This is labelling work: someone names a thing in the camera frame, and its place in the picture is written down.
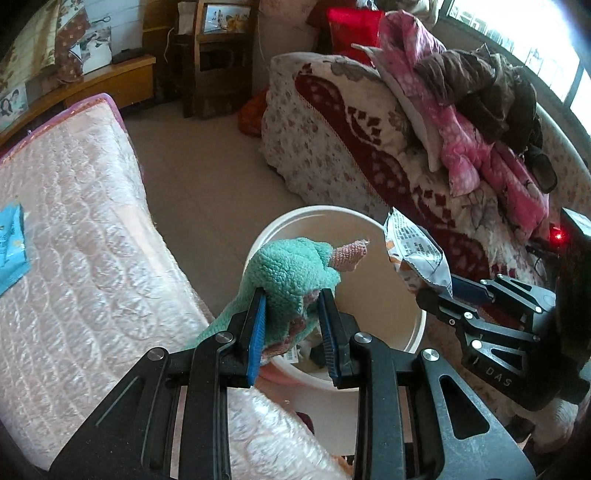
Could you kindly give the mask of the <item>floral sofa cover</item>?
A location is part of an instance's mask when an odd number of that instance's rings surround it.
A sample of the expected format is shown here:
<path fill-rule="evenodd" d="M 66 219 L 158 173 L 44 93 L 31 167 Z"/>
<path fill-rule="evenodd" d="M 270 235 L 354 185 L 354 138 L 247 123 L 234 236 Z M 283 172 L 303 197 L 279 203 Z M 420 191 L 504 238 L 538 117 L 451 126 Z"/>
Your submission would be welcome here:
<path fill-rule="evenodd" d="M 453 273 L 506 274 L 544 283 L 488 185 L 455 197 L 379 73 L 335 55 L 294 52 L 270 61 L 263 156 L 308 204 L 331 204 L 383 221 L 398 209 L 444 249 Z"/>

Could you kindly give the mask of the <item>white trash bucket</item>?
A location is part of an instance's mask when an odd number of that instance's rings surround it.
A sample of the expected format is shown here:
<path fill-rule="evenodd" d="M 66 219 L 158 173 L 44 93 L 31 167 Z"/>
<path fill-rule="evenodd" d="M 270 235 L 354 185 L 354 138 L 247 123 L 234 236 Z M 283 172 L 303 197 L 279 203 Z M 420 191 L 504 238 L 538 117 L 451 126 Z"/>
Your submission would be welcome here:
<path fill-rule="evenodd" d="M 335 289 L 339 311 L 353 315 L 361 330 L 390 347 L 415 353 L 425 333 L 427 314 L 388 260 L 383 225 L 355 210 L 329 205 L 294 209 L 273 220 L 254 240 L 247 254 L 280 239 L 305 237 L 341 246 L 369 242 L 368 254 L 356 271 L 342 274 Z"/>

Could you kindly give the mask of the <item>teal green towel rag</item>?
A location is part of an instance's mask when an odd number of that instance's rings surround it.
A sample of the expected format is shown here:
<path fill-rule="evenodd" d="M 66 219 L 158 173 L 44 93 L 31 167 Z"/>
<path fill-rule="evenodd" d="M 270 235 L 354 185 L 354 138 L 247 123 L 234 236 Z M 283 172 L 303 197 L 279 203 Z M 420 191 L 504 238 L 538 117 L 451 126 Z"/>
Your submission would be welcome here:
<path fill-rule="evenodd" d="M 366 239 L 334 247 L 300 237 L 271 241 L 246 265 L 235 299 L 204 331 L 197 343 L 228 329 L 231 317 L 249 308 L 256 289 L 266 294 L 263 360 L 294 347 L 318 326 L 315 301 L 322 290 L 335 290 L 342 274 L 353 272 L 368 254 Z"/>

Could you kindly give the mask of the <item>blue snack bag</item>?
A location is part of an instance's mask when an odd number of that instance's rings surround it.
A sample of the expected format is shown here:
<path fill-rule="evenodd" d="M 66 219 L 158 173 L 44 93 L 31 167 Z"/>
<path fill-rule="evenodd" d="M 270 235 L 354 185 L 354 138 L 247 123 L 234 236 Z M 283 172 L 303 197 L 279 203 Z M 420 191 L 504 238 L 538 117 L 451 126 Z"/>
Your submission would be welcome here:
<path fill-rule="evenodd" d="M 0 295 L 4 295 L 30 270 L 20 203 L 8 204 L 1 210 L 0 235 Z"/>

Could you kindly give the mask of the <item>wooden shelf chair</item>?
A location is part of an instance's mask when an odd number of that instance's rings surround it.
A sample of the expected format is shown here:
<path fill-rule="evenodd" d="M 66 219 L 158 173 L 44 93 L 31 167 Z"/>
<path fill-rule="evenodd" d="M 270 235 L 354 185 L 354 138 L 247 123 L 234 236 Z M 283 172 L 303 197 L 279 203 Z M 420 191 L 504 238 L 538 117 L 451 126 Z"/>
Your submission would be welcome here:
<path fill-rule="evenodd" d="M 183 116 L 208 119 L 238 111 L 252 94 L 256 1 L 198 1 L 188 44 Z"/>

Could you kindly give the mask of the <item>dark brown clothes pile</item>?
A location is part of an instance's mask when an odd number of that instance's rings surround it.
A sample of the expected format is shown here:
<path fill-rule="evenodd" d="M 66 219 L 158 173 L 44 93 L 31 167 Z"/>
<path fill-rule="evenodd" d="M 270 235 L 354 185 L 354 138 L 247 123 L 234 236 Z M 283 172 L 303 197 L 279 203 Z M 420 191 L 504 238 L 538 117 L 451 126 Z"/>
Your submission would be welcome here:
<path fill-rule="evenodd" d="M 487 143 L 501 141 L 521 155 L 542 192 L 556 188 L 557 174 L 543 151 L 537 92 L 523 68 L 483 44 L 473 51 L 431 54 L 415 71 L 439 105 L 455 106 Z"/>

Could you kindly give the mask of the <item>floral yellow blanket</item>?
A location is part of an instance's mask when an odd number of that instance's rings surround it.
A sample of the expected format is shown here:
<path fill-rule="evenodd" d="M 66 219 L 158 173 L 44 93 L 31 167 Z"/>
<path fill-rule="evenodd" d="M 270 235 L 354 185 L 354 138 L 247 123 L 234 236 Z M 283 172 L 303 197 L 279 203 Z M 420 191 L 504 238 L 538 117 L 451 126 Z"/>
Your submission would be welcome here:
<path fill-rule="evenodd" d="M 74 48 L 89 28 L 83 1 L 45 1 L 1 60 L 1 90 L 45 73 L 63 84 L 77 82 L 82 60 Z"/>

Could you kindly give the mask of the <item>pink padded jacket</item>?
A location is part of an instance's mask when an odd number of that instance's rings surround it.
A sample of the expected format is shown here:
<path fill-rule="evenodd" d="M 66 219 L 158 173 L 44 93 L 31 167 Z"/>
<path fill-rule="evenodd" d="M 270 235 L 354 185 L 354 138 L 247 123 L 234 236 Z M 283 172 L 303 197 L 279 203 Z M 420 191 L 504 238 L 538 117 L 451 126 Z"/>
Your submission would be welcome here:
<path fill-rule="evenodd" d="M 430 170 L 447 169 L 455 197 L 468 195 L 487 182 L 517 237 L 527 241 L 549 216 L 549 193 L 541 191 L 521 155 L 501 141 L 487 143 L 455 106 L 436 102 L 415 65 L 446 50 L 459 49 L 446 48 L 420 19 L 397 10 L 381 20 L 378 46 L 363 51 L 411 121 L 428 153 Z"/>

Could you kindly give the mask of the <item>white printed snack bag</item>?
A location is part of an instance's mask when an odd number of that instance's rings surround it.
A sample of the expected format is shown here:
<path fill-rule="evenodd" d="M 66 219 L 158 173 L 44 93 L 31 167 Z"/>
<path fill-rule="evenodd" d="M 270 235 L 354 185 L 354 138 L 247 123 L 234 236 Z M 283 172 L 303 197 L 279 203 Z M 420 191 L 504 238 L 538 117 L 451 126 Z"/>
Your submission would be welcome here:
<path fill-rule="evenodd" d="M 431 288 L 453 295 L 446 255 L 428 232 L 396 208 L 388 214 L 383 229 L 389 261 L 411 293 Z"/>

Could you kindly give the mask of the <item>red bag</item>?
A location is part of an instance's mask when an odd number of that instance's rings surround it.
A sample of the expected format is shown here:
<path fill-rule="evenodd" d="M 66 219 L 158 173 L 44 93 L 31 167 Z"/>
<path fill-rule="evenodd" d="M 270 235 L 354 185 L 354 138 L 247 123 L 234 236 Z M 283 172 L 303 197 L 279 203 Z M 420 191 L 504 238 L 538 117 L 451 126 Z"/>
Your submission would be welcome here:
<path fill-rule="evenodd" d="M 332 53 L 345 56 L 367 66 L 372 65 L 369 56 L 353 44 L 377 47 L 379 25 L 385 15 L 381 10 L 331 7 L 327 10 Z"/>

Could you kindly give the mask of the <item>wooden tv cabinet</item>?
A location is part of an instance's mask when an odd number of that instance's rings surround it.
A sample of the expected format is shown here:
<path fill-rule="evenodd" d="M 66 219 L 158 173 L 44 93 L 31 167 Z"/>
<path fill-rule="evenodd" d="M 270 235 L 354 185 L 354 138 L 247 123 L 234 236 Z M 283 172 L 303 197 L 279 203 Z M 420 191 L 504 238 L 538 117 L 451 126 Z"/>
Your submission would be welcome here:
<path fill-rule="evenodd" d="M 28 130 L 34 130 L 43 117 L 69 108 L 74 103 L 105 93 L 121 108 L 150 100 L 154 97 L 153 66 L 156 58 L 143 55 L 118 64 L 95 70 L 78 83 L 59 87 L 35 100 L 29 110 L 1 133 L 1 150 L 7 150 Z"/>

